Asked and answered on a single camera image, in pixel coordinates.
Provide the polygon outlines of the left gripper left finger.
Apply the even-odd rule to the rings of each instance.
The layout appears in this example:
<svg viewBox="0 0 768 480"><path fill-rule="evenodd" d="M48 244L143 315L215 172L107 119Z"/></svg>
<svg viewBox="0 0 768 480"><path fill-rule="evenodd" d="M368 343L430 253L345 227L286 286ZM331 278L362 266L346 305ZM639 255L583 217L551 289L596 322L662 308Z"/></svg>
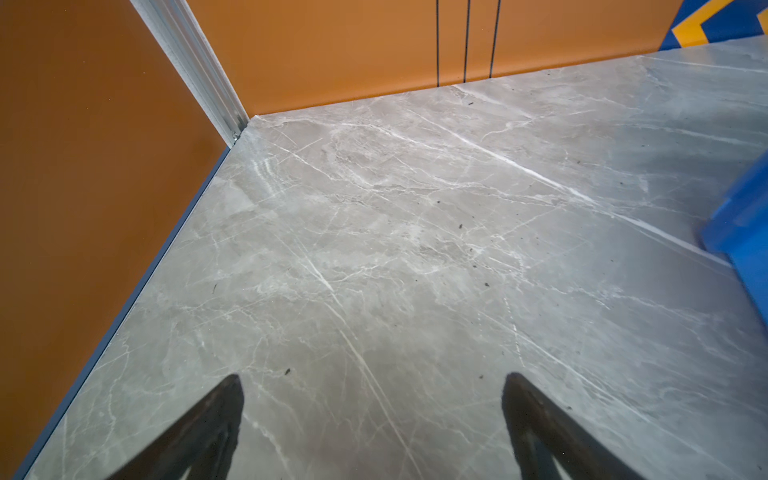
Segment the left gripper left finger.
<svg viewBox="0 0 768 480"><path fill-rule="evenodd" d="M240 377L226 376L112 479L225 479L244 407Z"/></svg>

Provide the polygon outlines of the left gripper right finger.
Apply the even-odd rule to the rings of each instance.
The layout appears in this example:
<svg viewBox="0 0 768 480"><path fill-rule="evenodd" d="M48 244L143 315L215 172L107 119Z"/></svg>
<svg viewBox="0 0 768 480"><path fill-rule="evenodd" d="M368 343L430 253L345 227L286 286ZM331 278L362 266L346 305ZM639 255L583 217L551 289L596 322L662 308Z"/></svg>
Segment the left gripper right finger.
<svg viewBox="0 0 768 480"><path fill-rule="evenodd" d="M639 479L519 372L506 376L501 408L523 479Z"/></svg>

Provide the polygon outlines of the blue plastic bin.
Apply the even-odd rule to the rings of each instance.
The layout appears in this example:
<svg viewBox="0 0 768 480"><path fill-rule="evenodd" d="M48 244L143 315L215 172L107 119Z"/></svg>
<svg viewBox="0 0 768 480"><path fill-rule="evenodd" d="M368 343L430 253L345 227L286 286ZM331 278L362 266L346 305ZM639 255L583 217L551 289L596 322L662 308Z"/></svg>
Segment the blue plastic bin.
<svg viewBox="0 0 768 480"><path fill-rule="evenodd" d="M709 252L728 257L763 320L767 319L767 155L728 190L699 232Z"/></svg>

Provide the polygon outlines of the left aluminium corner post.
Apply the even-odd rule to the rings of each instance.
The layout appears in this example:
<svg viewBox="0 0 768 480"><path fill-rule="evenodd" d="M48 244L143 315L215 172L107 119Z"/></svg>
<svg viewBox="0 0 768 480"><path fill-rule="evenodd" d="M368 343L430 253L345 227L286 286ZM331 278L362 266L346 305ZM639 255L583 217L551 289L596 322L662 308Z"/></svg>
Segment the left aluminium corner post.
<svg viewBox="0 0 768 480"><path fill-rule="evenodd" d="M188 2L132 0L131 4L218 134L233 147L249 117Z"/></svg>

